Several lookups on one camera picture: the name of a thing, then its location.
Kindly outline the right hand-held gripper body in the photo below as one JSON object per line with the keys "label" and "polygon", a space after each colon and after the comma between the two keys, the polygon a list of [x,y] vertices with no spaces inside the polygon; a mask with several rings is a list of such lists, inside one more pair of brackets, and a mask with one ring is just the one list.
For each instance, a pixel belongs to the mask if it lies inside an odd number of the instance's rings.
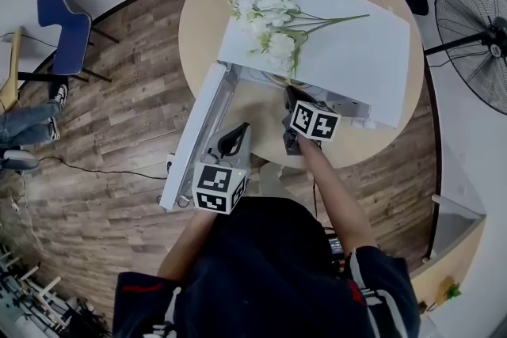
{"label": "right hand-held gripper body", "polygon": [[287,155],[301,155],[298,136],[301,135],[318,145],[330,142],[336,133],[341,115],[326,104],[309,101],[285,102],[288,115],[283,119],[284,147]]}

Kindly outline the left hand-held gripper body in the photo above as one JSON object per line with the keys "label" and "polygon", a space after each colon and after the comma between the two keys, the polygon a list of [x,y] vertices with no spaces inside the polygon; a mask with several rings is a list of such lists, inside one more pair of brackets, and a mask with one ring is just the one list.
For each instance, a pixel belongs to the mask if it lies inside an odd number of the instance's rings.
{"label": "left hand-held gripper body", "polygon": [[219,152],[220,138],[239,125],[216,132],[194,166],[192,193],[197,210],[228,215],[246,190],[250,176],[251,126],[236,155],[221,155]]}

